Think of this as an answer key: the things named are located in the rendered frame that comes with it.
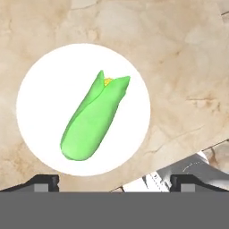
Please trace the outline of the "white round plate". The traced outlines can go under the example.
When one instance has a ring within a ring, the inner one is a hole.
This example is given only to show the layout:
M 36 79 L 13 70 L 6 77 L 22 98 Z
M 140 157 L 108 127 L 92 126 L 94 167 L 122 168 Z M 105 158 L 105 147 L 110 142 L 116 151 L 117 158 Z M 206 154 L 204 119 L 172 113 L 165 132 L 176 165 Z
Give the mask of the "white round plate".
M 99 71 L 107 78 L 129 76 L 126 95 L 96 153 L 85 161 L 64 157 L 60 140 L 73 112 Z M 71 44 L 43 55 L 19 89 L 16 115 L 30 151 L 58 172 L 103 174 L 125 163 L 145 139 L 150 120 L 147 87 L 136 68 L 115 51 L 92 44 Z

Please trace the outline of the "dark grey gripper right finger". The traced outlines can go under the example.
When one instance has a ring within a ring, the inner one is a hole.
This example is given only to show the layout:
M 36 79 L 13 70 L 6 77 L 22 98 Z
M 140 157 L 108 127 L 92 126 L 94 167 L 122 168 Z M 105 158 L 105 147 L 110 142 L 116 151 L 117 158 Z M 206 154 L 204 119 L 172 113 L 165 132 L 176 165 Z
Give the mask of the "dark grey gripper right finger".
M 227 192 L 227 190 L 206 184 L 193 174 L 172 174 L 170 192 Z

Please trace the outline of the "green corn in husk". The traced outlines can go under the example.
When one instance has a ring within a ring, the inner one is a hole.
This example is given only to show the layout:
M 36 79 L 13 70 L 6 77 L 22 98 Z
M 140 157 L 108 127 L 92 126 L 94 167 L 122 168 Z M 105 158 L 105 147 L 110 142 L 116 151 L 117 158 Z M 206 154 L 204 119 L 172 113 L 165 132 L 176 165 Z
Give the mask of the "green corn in husk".
M 100 71 L 68 122 L 60 142 L 63 155 L 84 161 L 98 149 L 126 94 L 131 77 L 106 78 Z

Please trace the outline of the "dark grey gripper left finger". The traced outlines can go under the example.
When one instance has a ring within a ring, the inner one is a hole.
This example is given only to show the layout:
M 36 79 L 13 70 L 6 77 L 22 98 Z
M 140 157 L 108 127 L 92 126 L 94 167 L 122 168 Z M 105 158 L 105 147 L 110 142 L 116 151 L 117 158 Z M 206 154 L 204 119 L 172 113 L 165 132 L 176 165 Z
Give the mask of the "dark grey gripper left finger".
M 59 192 L 58 183 L 58 174 L 36 174 L 27 182 L 3 189 L 2 192 Z

